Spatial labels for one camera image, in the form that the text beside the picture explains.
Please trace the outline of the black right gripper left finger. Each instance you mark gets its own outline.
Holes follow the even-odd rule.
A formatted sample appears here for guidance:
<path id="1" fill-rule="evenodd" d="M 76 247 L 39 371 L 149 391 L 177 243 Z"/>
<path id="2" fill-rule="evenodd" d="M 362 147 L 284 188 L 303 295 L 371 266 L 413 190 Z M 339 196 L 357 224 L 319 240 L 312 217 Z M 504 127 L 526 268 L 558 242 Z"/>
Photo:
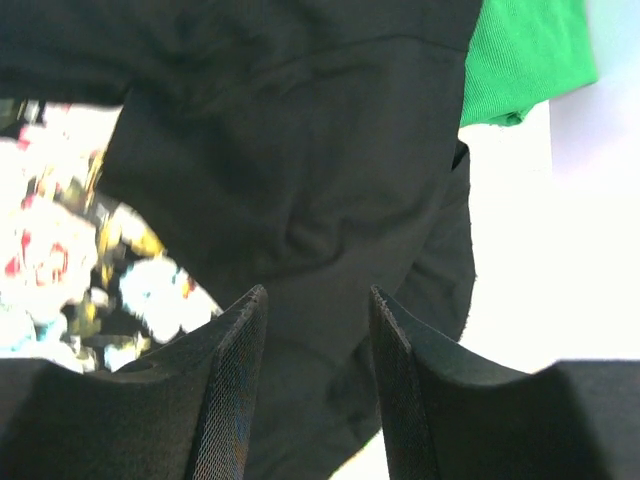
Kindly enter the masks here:
<path id="1" fill-rule="evenodd" d="M 1 363 L 5 479 L 239 479 L 267 325 L 255 287 L 114 373 Z"/>

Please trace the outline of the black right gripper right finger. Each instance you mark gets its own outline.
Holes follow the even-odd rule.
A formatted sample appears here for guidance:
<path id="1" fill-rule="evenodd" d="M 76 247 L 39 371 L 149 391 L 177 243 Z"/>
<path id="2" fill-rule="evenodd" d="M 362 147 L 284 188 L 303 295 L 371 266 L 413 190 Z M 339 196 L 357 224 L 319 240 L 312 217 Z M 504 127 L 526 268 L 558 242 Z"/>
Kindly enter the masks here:
<path id="1" fill-rule="evenodd" d="M 635 479 L 639 365 L 527 374 L 467 350 L 379 288 L 369 330 L 394 479 Z"/>

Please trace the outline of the black floral print t shirt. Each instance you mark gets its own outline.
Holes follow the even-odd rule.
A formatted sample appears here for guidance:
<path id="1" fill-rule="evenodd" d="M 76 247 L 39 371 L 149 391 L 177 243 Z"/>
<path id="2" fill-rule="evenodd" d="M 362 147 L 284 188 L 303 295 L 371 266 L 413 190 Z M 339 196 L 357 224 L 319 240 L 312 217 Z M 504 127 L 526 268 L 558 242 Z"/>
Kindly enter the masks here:
<path id="1" fill-rule="evenodd" d="M 118 105 L 101 186 L 222 305 L 269 295 L 249 479 L 379 430 L 372 285 L 452 339 L 475 281 L 457 134 L 477 1 L 5 1 L 1 93 Z"/>

